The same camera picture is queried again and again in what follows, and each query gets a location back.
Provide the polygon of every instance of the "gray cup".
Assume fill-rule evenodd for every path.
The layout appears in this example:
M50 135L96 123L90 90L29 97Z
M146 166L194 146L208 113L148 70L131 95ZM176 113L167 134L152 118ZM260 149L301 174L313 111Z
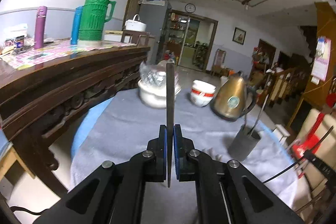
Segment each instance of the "gray cup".
M251 127L244 127L244 125L242 125L232 144L228 148L227 151L234 160L245 160L260 141L261 137L255 129L251 135L247 135L251 129Z

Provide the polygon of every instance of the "white container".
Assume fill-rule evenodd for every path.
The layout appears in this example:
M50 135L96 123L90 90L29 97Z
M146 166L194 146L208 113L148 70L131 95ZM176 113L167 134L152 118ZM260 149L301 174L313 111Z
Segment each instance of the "white container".
M146 105L154 108L166 108L167 107L167 90L166 86L162 88L153 88L142 82L138 81L139 95L142 102ZM176 95L180 92L179 87L175 87L175 99Z
M196 106L206 106L212 100L215 91L214 85L195 80L191 88L190 99Z
M133 19L126 20L125 22L125 30L129 31L137 31L137 32L144 32L146 30L146 24L135 20L138 16L138 20L140 20L140 17L138 14L136 14Z
M104 40L105 41L115 41L115 42L120 42L121 41L121 34L113 34L113 33L106 33L104 35ZM124 43L129 43L131 40L131 36L126 35L124 39Z

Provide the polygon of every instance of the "green thermos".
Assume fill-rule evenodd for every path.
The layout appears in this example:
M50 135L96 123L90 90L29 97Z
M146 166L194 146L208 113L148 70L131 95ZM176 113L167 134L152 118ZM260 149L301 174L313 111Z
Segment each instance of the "green thermos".
M111 4L111 10L106 16L109 4ZM78 40L100 41L104 23L112 19L115 5L116 2L110 0L85 0Z

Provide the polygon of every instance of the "carved wooden table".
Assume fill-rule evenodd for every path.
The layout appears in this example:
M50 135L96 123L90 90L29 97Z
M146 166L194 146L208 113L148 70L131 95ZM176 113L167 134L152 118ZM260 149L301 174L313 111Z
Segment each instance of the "carved wooden table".
M113 47L57 58L24 70L0 60L0 122L28 166L58 196L67 193L48 147L89 108L137 86L149 47Z

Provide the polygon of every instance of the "kettle label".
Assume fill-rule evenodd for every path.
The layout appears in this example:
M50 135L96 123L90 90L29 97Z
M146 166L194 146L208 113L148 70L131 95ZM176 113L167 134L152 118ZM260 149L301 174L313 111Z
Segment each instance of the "kettle label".
M239 98L236 96L231 96L228 101L227 101L227 105L229 106L229 108L236 108L239 105Z

